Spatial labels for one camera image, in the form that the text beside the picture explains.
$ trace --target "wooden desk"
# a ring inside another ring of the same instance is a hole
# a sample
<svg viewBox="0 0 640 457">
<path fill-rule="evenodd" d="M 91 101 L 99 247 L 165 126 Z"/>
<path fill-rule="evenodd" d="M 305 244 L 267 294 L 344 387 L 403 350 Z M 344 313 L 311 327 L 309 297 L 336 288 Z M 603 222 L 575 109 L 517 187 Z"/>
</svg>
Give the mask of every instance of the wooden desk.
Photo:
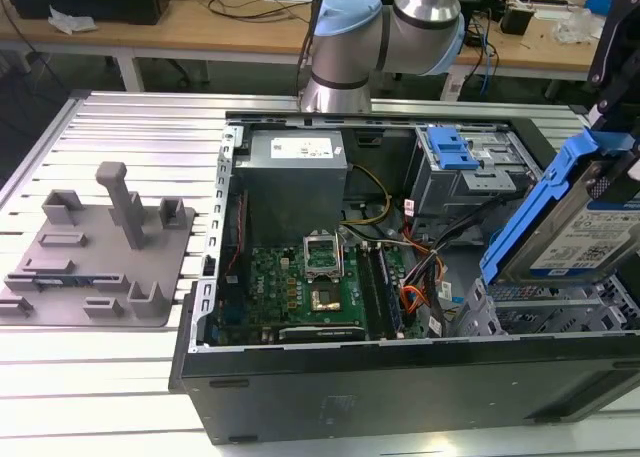
<svg viewBox="0 0 640 457">
<path fill-rule="evenodd" d="M 225 0 L 230 5 L 250 0 Z M 158 25 L 132 26 L 98 22 L 99 30 L 67 36 L 46 21 L 12 16 L 26 37 L 40 51 L 112 56 L 117 59 L 125 87 L 144 89 L 135 59 L 137 57 L 195 59 L 211 61 L 268 62 L 293 64 L 297 61 L 307 25 L 291 19 L 277 23 L 247 23 L 211 14 L 206 1 L 172 0 Z M 240 14 L 278 8 L 273 2 L 231 9 Z M 309 7 L 293 9 L 305 19 Z M 591 65 L 597 44 L 563 45 L 551 36 L 554 22 L 532 19 L 524 36 L 504 35 L 492 26 L 490 41 L 500 54 L 498 75 L 560 80 L 581 80 Z M 0 18 L 0 48 L 26 51 L 5 16 Z M 464 48 L 450 71 L 443 92 L 448 100 L 457 99 L 461 80 L 478 59 L 477 49 Z"/>
<path fill-rule="evenodd" d="M 570 0 L 582 4 L 584 0 Z M 489 41 L 500 55 L 497 75 L 556 80 L 586 80 L 597 41 L 582 44 L 561 44 L 552 36 L 556 22 L 531 19 L 523 36 L 507 35 L 500 31 L 499 24 L 492 22 Z M 464 47 L 456 65 L 447 78 L 442 91 L 442 100 L 458 100 L 462 82 L 478 61 L 478 49 Z M 483 63 L 478 73 L 486 69 Z"/>
</svg>

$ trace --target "blue box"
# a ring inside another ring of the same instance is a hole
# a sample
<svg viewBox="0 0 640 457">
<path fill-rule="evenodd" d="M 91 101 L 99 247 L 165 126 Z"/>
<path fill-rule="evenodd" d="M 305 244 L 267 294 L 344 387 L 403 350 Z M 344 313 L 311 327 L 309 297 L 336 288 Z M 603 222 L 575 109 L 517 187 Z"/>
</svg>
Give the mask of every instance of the blue box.
<svg viewBox="0 0 640 457">
<path fill-rule="evenodd" d="M 594 14 L 608 15 L 613 0 L 587 0 L 584 4 Z"/>
</svg>

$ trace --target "blue plastic latch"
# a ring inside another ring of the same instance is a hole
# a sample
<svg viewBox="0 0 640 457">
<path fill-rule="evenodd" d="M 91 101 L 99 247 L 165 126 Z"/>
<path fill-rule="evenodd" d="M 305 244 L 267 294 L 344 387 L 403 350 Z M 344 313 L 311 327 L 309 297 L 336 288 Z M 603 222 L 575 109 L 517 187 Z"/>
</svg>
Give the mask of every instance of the blue plastic latch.
<svg viewBox="0 0 640 457">
<path fill-rule="evenodd" d="M 500 235 L 489 245 L 480 261 L 484 281 L 487 284 L 493 283 L 502 260 L 518 245 L 518 240 L 529 230 L 538 215 L 543 213 L 548 205 L 560 201 L 569 191 L 573 184 L 569 180 L 570 173 L 580 158 L 595 153 L 619 155 L 630 150 L 634 142 L 634 138 L 629 134 L 588 129 L 567 139 L 540 182 L 511 216 Z"/>
<path fill-rule="evenodd" d="M 453 127 L 429 127 L 429 145 L 444 170 L 476 170 L 480 163 L 469 152 L 469 143 Z"/>
</svg>

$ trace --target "gray power supply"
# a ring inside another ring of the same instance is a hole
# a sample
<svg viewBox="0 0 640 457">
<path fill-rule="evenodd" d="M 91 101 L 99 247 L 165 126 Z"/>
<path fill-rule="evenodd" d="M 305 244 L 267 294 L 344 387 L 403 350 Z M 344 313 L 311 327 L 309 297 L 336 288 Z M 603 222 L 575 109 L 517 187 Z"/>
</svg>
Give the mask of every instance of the gray power supply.
<svg viewBox="0 0 640 457">
<path fill-rule="evenodd" d="M 348 169 L 339 131 L 256 131 L 236 168 L 251 196 L 255 245 L 299 245 L 313 231 L 336 231 Z"/>
</svg>

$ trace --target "open computer tower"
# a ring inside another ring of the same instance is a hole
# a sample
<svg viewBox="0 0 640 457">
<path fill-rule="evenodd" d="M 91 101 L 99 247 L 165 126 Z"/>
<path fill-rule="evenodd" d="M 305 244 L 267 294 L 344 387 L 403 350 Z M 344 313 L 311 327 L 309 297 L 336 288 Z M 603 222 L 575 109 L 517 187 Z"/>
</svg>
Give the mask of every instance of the open computer tower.
<svg viewBox="0 0 640 457">
<path fill-rule="evenodd" d="M 479 270 L 554 156 L 527 119 L 228 114 L 172 388 L 216 444 L 573 422 L 612 402 L 640 384 L 637 257 L 566 288 Z M 427 256 L 419 301 L 403 286 Z"/>
</svg>

